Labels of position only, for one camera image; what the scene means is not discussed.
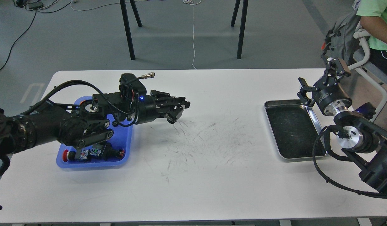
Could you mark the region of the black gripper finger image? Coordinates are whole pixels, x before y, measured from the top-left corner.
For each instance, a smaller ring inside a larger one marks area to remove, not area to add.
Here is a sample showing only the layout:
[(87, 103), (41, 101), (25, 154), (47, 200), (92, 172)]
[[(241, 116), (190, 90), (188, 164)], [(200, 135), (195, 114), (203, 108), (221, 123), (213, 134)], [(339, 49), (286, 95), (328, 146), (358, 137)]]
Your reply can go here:
[(165, 113), (164, 117), (170, 124), (174, 124), (182, 116), (185, 105), (175, 106)]
[(320, 58), (325, 64), (323, 76), (320, 78), (320, 90), (338, 89), (341, 79), (351, 76), (349, 67), (341, 58), (333, 58), (325, 54), (322, 54)]
[(307, 107), (313, 107), (315, 104), (315, 100), (313, 98), (309, 98), (307, 96), (308, 92), (314, 93), (316, 92), (316, 87), (315, 86), (308, 86), (307, 82), (305, 79), (299, 77), (298, 81), (300, 82), (300, 91), (297, 93), (297, 96), (302, 102), (302, 105), (307, 106)]
[(157, 90), (151, 90), (150, 96), (154, 98), (155, 106), (158, 109), (169, 108), (174, 110), (174, 109), (179, 109), (179, 107), (188, 109), (191, 104), (191, 102), (185, 100), (184, 96), (182, 97), (171, 96), (167, 92), (161, 92)]

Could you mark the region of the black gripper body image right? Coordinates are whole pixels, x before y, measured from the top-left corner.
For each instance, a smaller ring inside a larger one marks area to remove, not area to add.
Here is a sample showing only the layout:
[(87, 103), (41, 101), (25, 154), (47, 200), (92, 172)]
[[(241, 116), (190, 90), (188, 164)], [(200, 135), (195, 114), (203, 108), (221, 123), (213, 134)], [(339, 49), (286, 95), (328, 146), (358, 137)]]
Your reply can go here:
[(340, 85), (320, 88), (312, 94), (312, 98), (325, 116), (335, 116), (352, 105), (352, 99)]

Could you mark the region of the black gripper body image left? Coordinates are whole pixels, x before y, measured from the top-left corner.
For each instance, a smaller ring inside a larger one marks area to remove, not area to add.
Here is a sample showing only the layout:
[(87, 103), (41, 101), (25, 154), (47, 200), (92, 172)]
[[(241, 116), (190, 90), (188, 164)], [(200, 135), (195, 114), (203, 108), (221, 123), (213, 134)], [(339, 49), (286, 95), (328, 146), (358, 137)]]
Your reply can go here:
[(161, 105), (160, 98), (165, 98), (166, 96), (166, 94), (139, 95), (135, 124), (148, 123), (157, 118), (164, 118), (169, 110)]

